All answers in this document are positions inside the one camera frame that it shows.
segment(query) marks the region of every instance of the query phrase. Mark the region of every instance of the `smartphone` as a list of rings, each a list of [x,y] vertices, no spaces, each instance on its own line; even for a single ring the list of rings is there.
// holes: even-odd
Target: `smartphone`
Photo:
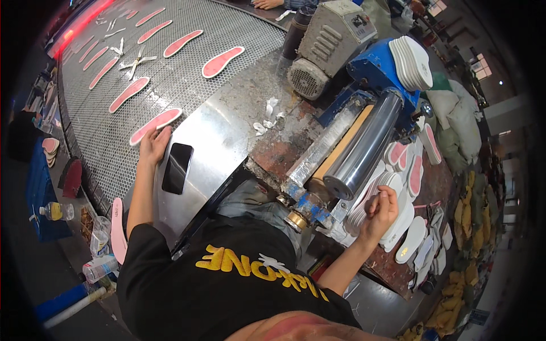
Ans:
[[[163,184],[161,186],[165,192],[178,195],[182,194],[192,155],[192,146],[173,143],[167,160],[167,166],[165,167]]]

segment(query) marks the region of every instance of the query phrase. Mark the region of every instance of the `motor vent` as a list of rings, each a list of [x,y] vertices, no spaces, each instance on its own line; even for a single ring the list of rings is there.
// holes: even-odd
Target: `motor vent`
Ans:
[[[306,59],[298,59],[288,70],[288,82],[303,97],[315,100],[326,88],[328,76]]]

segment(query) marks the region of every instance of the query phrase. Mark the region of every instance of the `blue machine housing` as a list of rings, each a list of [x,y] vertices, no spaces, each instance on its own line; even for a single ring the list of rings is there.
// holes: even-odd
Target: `blue machine housing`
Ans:
[[[347,72],[354,82],[345,87],[317,119],[322,126],[330,124],[355,91],[363,89],[379,95],[386,89],[394,89],[403,97],[402,111],[395,125],[398,136],[395,138],[411,134],[415,126],[411,116],[417,109],[420,91],[409,92],[400,83],[389,48],[391,40],[392,38],[387,38],[374,43],[347,64]]]

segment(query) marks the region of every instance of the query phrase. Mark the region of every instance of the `conveyor belt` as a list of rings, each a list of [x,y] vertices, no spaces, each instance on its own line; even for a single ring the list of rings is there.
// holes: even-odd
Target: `conveyor belt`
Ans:
[[[60,96],[64,96],[64,109],[72,123],[82,157],[110,203],[117,196],[124,197],[135,180],[138,149],[131,148],[128,143],[133,132],[167,107],[183,108],[181,118],[173,124],[176,128],[225,82],[282,46],[284,40],[284,32],[277,27],[216,2],[172,0],[154,3],[164,3],[167,9],[139,27],[135,27],[135,23],[153,9],[141,11],[130,20],[118,18],[114,29],[108,32],[109,22],[126,10],[123,6],[103,14],[107,20],[105,24],[97,25],[93,18],[76,39],[85,41],[91,35],[94,38],[60,66],[64,89]],[[137,66],[135,71],[135,78],[149,76],[150,84],[114,114],[109,114],[108,107],[112,101],[130,83],[130,69],[119,71],[121,62],[132,63],[142,46],[137,44],[138,38],[167,20],[173,20],[173,23],[144,43],[143,56],[158,58]],[[124,31],[103,38],[124,27]],[[203,29],[203,35],[173,57],[163,58],[163,51],[170,43],[196,29]],[[85,63],[105,46],[119,47],[121,37],[124,37],[123,57],[90,91],[88,87],[93,78],[117,54],[108,50],[82,71]],[[97,46],[79,63],[87,47],[97,39]],[[217,77],[207,80],[201,76],[201,68],[210,58],[233,46],[244,46],[246,51]]]

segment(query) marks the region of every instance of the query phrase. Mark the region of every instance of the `glue-covered metal bar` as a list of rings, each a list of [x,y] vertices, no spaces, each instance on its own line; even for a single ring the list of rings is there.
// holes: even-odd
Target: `glue-covered metal bar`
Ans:
[[[347,147],[323,177],[326,187],[340,199],[352,200],[365,184],[393,135],[402,99],[385,91]]]

